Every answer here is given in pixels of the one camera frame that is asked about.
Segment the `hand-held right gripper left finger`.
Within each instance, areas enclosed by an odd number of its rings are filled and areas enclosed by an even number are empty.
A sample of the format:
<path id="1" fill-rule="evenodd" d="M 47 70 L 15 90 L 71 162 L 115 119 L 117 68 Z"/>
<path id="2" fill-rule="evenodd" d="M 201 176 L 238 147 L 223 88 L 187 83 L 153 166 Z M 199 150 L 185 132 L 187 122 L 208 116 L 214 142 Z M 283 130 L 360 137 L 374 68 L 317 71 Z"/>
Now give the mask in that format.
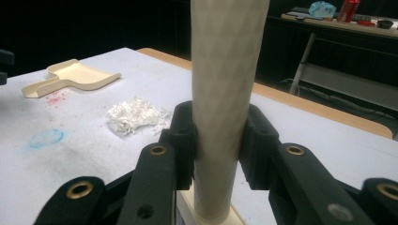
<path id="1" fill-rule="evenodd" d="M 170 127 L 141 152 L 116 225 L 175 225 L 176 193 L 193 178 L 192 103 L 175 107 Z"/>

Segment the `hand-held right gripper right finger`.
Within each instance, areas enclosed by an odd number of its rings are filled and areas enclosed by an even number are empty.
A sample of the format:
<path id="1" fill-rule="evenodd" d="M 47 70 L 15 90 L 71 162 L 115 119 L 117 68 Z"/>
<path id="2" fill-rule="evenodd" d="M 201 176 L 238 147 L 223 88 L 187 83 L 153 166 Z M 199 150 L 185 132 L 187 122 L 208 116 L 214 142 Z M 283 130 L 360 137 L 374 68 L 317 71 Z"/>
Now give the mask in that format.
<path id="1" fill-rule="evenodd" d="M 282 143 L 258 107 L 249 107 L 239 162 L 253 190 L 266 190 L 278 225 L 373 225 L 308 148 Z"/>

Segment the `white paper towel roll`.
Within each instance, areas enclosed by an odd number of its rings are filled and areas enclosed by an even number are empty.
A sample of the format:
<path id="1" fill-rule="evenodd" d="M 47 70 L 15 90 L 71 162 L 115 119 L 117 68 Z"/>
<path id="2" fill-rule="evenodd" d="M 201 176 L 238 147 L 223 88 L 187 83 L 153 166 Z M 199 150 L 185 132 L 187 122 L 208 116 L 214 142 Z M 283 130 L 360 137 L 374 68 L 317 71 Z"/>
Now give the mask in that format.
<path id="1" fill-rule="evenodd" d="M 194 212 L 230 214 L 233 185 L 270 0 L 191 0 Z"/>

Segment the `pile of white paper shreds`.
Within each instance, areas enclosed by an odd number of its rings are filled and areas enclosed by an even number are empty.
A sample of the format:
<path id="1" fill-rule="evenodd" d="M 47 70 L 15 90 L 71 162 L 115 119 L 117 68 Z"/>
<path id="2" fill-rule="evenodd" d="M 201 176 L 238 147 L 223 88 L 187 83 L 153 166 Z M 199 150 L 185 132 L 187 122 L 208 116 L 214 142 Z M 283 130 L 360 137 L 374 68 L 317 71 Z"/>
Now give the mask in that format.
<path id="1" fill-rule="evenodd" d="M 127 136 L 148 128 L 153 135 L 160 134 L 171 123 L 172 113 L 140 97 L 115 104 L 107 112 L 107 124 L 116 134 Z"/>

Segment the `beige dustpan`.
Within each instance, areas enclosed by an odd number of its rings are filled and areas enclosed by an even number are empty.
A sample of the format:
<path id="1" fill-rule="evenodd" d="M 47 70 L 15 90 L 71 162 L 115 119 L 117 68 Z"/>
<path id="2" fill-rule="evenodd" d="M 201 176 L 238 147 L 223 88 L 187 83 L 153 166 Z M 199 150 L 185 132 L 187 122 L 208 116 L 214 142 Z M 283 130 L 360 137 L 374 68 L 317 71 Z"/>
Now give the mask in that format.
<path id="1" fill-rule="evenodd" d="M 71 59 L 47 67 L 51 79 L 28 85 L 22 89 L 26 98 L 41 98 L 65 87 L 92 91 L 121 77 L 120 73 L 109 73 Z"/>

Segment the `white metal stand leg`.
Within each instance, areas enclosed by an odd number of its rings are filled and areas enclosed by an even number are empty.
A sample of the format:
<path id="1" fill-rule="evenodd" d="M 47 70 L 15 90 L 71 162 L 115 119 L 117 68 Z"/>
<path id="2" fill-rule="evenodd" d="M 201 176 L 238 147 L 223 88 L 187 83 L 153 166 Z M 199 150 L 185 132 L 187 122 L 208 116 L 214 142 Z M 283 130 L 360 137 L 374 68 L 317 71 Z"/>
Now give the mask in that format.
<path id="1" fill-rule="evenodd" d="M 304 69 L 305 69 L 305 66 L 306 66 L 306 62 L 307 62 L 308 56 L 309 56 L 309 54 L 311 52 L 311 49 L 313 47 L 315 38 L 316 38 L 316 34 L 311 33 L 310 36 L 309 36 L 306 48 L 305 48 L 305 50 L 303 52 L 303 55 L 302 55 L 302 57 L 300 59 L 300 62 L 298 64 L 298 68 L 296 70 L 294 79 L 293 79 L 293 81 L 291 83 L 291 86 L 290 86 L 290 89 L 289 89 L 289 93 L 291 95 L 297 95 L 299 93 L 299 81 L 300 81 L 300 79 L 302 77 L 302 74 L 304 72 Z"/>

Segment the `white table cover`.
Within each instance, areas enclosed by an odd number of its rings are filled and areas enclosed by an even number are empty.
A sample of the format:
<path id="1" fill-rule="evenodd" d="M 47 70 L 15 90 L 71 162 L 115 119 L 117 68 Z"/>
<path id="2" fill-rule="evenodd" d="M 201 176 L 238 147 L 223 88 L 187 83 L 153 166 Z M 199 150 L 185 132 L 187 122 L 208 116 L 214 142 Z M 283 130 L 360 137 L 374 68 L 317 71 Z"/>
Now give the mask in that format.
<path id="1" fill-rule="evenodd" d="M 68 180 L 92 175 L 109 183 L 134 169 L 141 150 L 158 137 L 148 127 L 126 137 L 107 126 L 107 112 L 134 97 L 172 111 L 191 99 L 191 74 L 128 48 L 85 59 L 120 74 L 95 91 L 63 88 L 27 98 L 23 87 L 48 78 L 44 70 L 0 86 L 0 225 L 32 225 Z M 257 94 L 251 102 L 284 143 L 309 148 L 338 180 L 360 188 L 367 178 L 398 182 L 398 142 L 305 112 Z"/>

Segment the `grey shelf board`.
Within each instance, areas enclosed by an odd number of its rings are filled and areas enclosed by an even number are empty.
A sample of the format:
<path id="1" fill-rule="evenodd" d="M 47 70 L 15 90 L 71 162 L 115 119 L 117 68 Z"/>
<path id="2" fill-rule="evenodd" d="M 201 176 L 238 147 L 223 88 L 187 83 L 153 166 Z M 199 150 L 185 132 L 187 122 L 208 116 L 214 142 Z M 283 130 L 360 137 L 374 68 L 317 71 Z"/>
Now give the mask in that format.
<path id="1" fill-rule="evenodd" d="M 303 66 L 299 79 L 398 112 L 398 87 L 313 64 Z"/>

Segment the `wooden side table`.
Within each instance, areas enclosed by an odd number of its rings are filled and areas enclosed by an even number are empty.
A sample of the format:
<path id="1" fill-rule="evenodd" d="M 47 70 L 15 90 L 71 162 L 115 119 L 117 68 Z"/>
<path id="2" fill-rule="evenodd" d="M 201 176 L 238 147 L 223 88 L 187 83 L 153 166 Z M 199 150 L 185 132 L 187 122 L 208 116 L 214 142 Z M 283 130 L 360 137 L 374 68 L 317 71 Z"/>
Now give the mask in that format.
<path id="1" fill-rule="evenodd" d="M 371 20 L 375 27 L 358 25 L 357 22 L 337 22 L 335 19 L 318 20 L 313 19 L 306 14 L 297 14 L 295 12 L 282 14 L 282 19 L 303 22 L 305 24 L 316 24 L 324 27 L 343 29 L 344 31 L 360 32 L 366 35 L 377 35 L 383 38 L 398 39 L 398 21 L 393 22 L 390 29 L 380 29 L 376 26 L 378 20 Z"/>

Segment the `blue plastic bag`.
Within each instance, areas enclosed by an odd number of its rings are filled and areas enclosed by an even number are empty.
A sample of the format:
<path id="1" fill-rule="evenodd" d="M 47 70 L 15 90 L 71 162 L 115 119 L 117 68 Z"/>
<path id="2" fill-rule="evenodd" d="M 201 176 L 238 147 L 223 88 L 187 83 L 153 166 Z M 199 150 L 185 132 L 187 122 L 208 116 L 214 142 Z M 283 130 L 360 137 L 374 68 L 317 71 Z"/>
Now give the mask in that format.
<path id="1" fill-rule="evenodd" d="M 325 1 L 313 2 L 309 7 L 309 14 L 318 19 L 332 18 L 336 12 L 336 7 Z"/>

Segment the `red drinks can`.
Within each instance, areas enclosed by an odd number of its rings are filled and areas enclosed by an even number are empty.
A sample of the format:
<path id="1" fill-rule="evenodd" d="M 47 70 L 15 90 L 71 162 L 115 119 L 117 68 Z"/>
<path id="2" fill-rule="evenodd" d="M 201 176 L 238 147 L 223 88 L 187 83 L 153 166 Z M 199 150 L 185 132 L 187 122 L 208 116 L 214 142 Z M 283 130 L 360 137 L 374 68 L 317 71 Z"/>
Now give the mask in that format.
<path id="1" fill-rule="evenodd" d="M 360 0 L 344 0 L 336 21 L 338 23 L 350 23 L 360 5 Z"/>

